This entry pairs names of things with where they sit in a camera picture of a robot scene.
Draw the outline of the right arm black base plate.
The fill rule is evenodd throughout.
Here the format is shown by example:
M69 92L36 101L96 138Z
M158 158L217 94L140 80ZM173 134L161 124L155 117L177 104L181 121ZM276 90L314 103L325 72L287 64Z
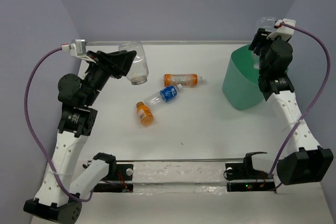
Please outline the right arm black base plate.
M263 192L275 190L273 178L262 171L249 169L243 163L226 163L223 176L227 181L228 193Z

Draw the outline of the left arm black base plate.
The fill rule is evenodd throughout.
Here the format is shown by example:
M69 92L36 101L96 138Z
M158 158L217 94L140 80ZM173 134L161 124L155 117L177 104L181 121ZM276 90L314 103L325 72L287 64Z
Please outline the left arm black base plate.
M94 193L132 193L133 172L132 163L117 162L114 174L103 178L94 188Z

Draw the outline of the clear jar with silver rim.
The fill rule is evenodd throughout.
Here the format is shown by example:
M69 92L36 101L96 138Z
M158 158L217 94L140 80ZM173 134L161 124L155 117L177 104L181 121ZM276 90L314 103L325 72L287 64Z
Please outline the clear jar with silver rim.
M131 41L118 47L119 51L136 51L136 57L133 60L127 79L132 85L140 85L148 80L149 69L144 52L143 45L140 41Z

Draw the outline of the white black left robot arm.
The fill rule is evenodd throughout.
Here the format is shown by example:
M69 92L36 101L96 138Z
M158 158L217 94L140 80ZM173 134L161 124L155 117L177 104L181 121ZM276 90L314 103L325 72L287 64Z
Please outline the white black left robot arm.
M120 79L128 74L136 54L134 50L112 53L88 51L89 67L83 79L72 73L60 78L57 86L62 113L53 155L44 149L31 125L28 115L30 84L26 86L24 113L27 126L48 165L40 189L34 198L25 202L24 212L55 223L75 223L82 204L91 200L99 181L115 176L116 157L98 153L76 180L72 178L97 117L93 103L110 78Z

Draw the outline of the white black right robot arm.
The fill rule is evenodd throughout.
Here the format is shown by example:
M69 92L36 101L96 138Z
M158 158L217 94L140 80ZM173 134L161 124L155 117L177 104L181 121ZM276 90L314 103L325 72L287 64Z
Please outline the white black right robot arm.
M284 24L273 32L259 28L248 48L259 57L258 86L286 138L275 156L266 152L247 153L241 171L248 178L260 172L276 176L282 185L320 182L334 158L329 148L321 147L305 121L317 99L302 113L287 74L293 59L289 40L295 30Z

